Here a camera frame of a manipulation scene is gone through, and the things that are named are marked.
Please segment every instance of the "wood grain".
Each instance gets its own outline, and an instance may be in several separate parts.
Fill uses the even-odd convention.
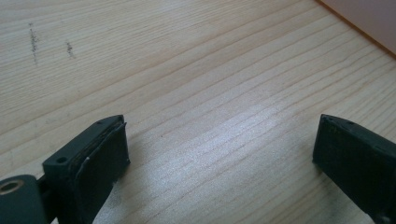
[[[396,141],[396,61],[312,0],[0,2],[0,176],[124,114],[96,223],[372,223],[311,162],[322,113]]]

